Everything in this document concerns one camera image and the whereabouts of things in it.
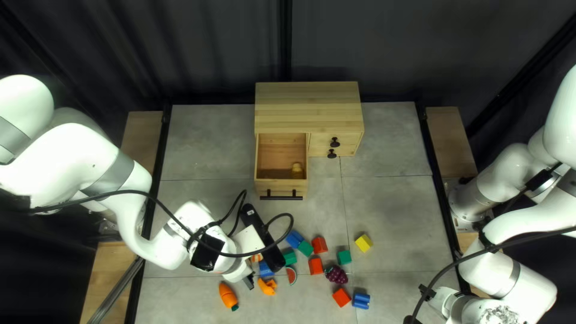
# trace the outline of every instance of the drawer handle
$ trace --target drawer handle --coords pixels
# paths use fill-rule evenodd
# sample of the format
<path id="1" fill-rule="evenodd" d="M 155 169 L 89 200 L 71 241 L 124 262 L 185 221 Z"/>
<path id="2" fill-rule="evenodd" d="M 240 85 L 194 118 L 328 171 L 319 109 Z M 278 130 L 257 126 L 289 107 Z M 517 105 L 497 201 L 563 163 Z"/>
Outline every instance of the drawer handle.
<path id="1" fill-rule="evenodd" d="M 334 149 L 329 149 L 328 151 L 330 151 L 330 153 L 328 153 L 329 159 L 334 159 L 337 156 L 336 153 L 334 153 Z"/>
<path id="2" fill-rule="evenodd" d="M 260 196 L 260 200 L 303 200 L 302 196 L 296 196 L 296 189 L 292 189 L 292 196 L 273 196 L 272 190 L 267 189 L 265 196 Z"/>
<path id="3" fill-rule="evenodd" d="M 332 137 L 332 143 L 330 143 L 331 148 L 337 148 L 338 146 L 340 146 L 340 143 L 336 142 L 337 140 L 338 137 Z"/>

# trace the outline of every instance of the black cable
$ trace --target black cable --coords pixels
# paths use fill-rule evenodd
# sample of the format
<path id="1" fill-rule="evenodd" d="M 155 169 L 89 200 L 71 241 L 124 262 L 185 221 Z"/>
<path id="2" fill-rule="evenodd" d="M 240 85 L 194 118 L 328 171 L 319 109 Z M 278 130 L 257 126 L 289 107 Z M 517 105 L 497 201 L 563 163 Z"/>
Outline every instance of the black cable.
<path id="1" fill-rule="evenodd" d="M 576 226 L 571 226 L 571 227 L 559 229 L 556 231 L 532 235 L 532 236 L 527 237 L 527 238 L 516 239 L 516 240 L 509 241 L 509 242 L 496 244 L 492 247 L 485 248 L 484 250 L 472 253 L 470 255 L 467 255 L 466 257 L 460 258 L 460 259 L 450 263 L 444 269 L 440 270 L 440 272 L 438 272 L 438 274 L 436 274 L 436 276 L 434 276 L 434 278 L 430 281 L 430 283 L 426 287 L 426 290 L 422 292 L 422 297 L 420 297 L 420 300 L 418 300 L 418 303 L 416 304 L 416 307 L 414 308 L 414 312 L 412 312 L 412 318 L 410 319 L 410 324 L 414 324 L 414 320 L 416 320 L 416 316 L 418 315 L 418 311 L 420 310 L 422 304 L 426 300 L 427 296 L 429 296 L 430 293 L 432 293 L 432 287 L 436 284 L 436 282 L 440 279 L 440 277 L 442 277 L 451 268 L 461 264 L 464 261 L 468 261 L 472 258 L 475 258 L 479 255 L 482 255 L 482 254 L 485 254 L 488 252 L 498 251 L 501 248 L 507 248 L 507 247 L 518 245 L 518 244 L 523 244 L 523 243 L 527 243 L 527 242 L 531 242 L 531 241 L 535 241 L 535 240 L 539 240 L 539 239 L 543 239 L 543 238 L 548 238 L 550 236 L 564 234 L 564 233 L 568 233 L 568 232 L 572 232 L 572 231 L 576 231 Z"/>
<path id="2" fill-rule="evenodd" d="M 244 189 L 242 192 L 244 193 L 244 195 L 242 196 L 242 201 L 240 201 L 240 204 L 238 205 L 238 211 L 236 212 L 236 221 L 234 222 L 234 227 L 232 227 L 232 230 L 230 231 L 230 233 L 228 233 L 228 237 L 232 237 L 232 234 L 234 234 L 234 232 L 236 231 L 236 228 L 238 227 L 238 222 L 240 221 L 240 210 L 242 209 L 242 206 L 244 206 L 244 199 L 246 198 L 247 193 L 246 189 Z"/>
<path id="3" fill-rule="evenodd" d="M 542 184 L 544 184 L 546 181 L 550 180 L 552 178 L 552 172 L 554 172 L 554 170 L 556 170 L 561 165 L 562 165 L 562 162 L 558 162 L 552 168 L 542 170 L 542 171 L 538 172 L 538 174 L 536 174 L 534 177 L 532 177 L 532 179 L 528 180 L 525 184 L 526 188 L 522 189 L 516 196 L 514 196 L 514 198 L 512 198 L 508 202 L 508 204 L 506 204 L 504 209 L 502 209 L 502 213 L 500 213 L 500 215 L 507 213 L 510 210 L 510 208 L 512 208 L 512 206 L 514 206 L 514 204 L 516 204 L 518 199 L 520 199 L 520 197 L 522 197 L 522 195 L 526 193 L 526 191 L 535 190 L 536 188 L 538 188 Z"/>
<path id="4" fill-rule="evenodd" d="M 240 195 L 238 195 L 238 197 L 236 198 L 236 201 L 234 202 L 234 205 L 232 205 L 232 208 L 230 208 L 230 211 L 228 212 L 228 214 L 226 216 L 224 216 L 222 219 L 220 219 L 220 221 L 224 221 L 228 216 L 230 216 L 230 214 L 232 213 L 232 210 L 234 209 L 234 206 L 236 205 L 236 202 L 238 201 L 238 199 L 240 198 L 240 196 L 245 192 L 246 190 L 243 190 Z M 178 220 L 178 218 L 176 218 L 176 216 L 174 216 L 174 214 L 157 198 L 152 197 L 149 193 L 145 192 L 145 191 L 139 191 L 139 190 L 118 190 L 118 191 L 111 191 L 109 193 L 102 193 L 102 194 L 97 194 L 94 196 L 90 196 L 90 197 L 86 197 L 86 198 L 81 198 L 81 199 L 77 199 L 77 200 L 73 200 L 73 201 L 67 201 L 67 202 L 62 202 L 60 204 L 56 204 L 56 205 L 52 205 L 52 206 L 45 206 L 45 207 L 36 207 L 36 208 L 32 208 L 29 209 L 28 211 L 31 213 L 44 213 L 44 212 L 48 212 L 50 210 L 55 210 L 55 209 L 61 209 L 64 207 L 68 207 L 68 206 L 73 206 L 73 205 L 77 205 L 77 204 L 82 204 L 84 202 L 88 202 L 88 201 L 92 201 L 92 200 L 96 200 L 96 199 L 100 199 L 100 198 L 106 198 L 106 197 L 110 197 L 110 196 L 114 196 L 114 195 L 122 195 L 122 194 L 139 194 L 142 195 L 148 199 L 151 199 L 152 201 L 154 201 L 154 203 L 156 203 L 158 206 L 160 206 L 160 208 L 162 208 L 166 214 L 168 214 L 168 216 L 170 216 L 170 218 L 172 220 L 174 220 L 176 222 L 176 224 L 178 224 L 178 226 L 180 226 L 184 231 L 186 231 L 187 234 L 190 235 L 191 238 L 193 238 L 194 240 L 196 240 L 198 242 L 198 244 L 201 244 L 202 246 L 204 246 L 205 248 L 223 256 L 223 257 L 230 257 L 230 258 L 242 258 L 242 257 L 250 257 L 251 255 L 255 255 L 258 253 L 262 253 L 262 252 L 266 252 L 268 250 L 270 250 L 271 248 L 275 247 L 276 245 L 278 245 L 278 243 L 282 242 L 290 233 L 290 231 L 292 230 L 292 226 L 294 225 L 294 216 L 292 216 L 292 214 L 290 213 L 281 213 L 279 215 L 274 216 L 268 223 L 266 223 L 265 228 L 267 229 L 268 226 L 275 220 L 277 220 L 280 217 L 289 217 L 290 218 L 290 224 L 288 225 L 288 229 L 286 230 L 286 232 L 284 232 L 284 234 L 276 241 L 274 241 L 274 243 L 265 246 L 263 248 L 261 248 L 260 250 L 256 250 L 253 252 L 248 252 L 248 253 L 225 253 L 222 251 L 219 251 L 211 246 L 209 246 L 207 243 L 201 241 L 198 239 L 198 236 L 200 236 L 201 234 L 203 234 L 203 232 L 200 233 L 194 233 L 192 232 L 188 227 L 186 227 L 184 224 L 182 224 L 182 222 L 180 220 Z"/>
<path id="5" fill-rule="evenodd" d="M 512 208 L 512 206 L 514 206 L 514 204 L 516 204 L 518 199 L 520 199 L 520 197 L 522 197 L 522 195 L 526 193 L 526 191 L 528 191 L 528 188 L 522 189 L 517 195 L 514 196 L 514 198 L 510 199 L 508 204 L 506 204 L 504 209 L 502 209 L 502 213 L 500 213 L 500 215 L 507 213 L 510 210 L 510 208 Z"/>

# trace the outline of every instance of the black knob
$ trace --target black knob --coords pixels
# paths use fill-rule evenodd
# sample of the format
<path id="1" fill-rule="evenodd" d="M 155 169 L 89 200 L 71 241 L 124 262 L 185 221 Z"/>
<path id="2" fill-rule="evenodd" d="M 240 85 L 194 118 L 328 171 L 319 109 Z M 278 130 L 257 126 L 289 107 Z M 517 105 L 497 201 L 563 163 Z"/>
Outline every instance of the black knob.
<path id="1" fill-rule="evenodd" d="M 330 153 L 328 153 L 328 158 L 329 159 L 334 159 L 336 157 L 336 153 L 334 153 L 333 149 L 329 149 L 328 151 L 330 151 Z"/>
<path id="2" fill-rule="evenodd" d="M 337 148 L 338 146 L 340 146 L 340 143 L 336 142 L 337 139 L 338 137 L 332 137 L 332 143 L 330 143 L 331 148 Z"/>

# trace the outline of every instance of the wooden cabinet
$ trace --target wooden cabinet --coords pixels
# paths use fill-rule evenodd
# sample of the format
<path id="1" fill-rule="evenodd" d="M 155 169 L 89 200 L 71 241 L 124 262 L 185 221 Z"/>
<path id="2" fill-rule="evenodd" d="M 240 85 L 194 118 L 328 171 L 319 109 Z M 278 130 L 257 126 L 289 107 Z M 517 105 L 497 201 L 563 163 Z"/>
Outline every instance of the wooden cabinet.
<path id="1" fill-rule="evenodd" d="M 364 134 L 357 82 L 256 84 L 254 180 L 261 196 L 305 197 L 308 157 L 353 156 Z M 292 179 L 301 163 L 303 179 Z"/>

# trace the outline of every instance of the yellow block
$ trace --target yellow block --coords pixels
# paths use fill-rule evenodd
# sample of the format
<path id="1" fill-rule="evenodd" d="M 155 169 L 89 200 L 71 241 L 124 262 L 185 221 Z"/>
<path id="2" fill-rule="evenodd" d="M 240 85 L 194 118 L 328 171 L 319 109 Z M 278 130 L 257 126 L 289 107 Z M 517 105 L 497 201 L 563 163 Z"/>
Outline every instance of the yellow block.
<path id="1" fill-rule="evenodd" d="M 372 245 L 374 245 L 374 243 L 372 243 L 372 240 L 368 237 L 368 235 L 364 234 L 356 240 L 356 245 L 360 248 L 360 250 L 362 250 L 362 252 L 366 253 L 372 247 Z"/>

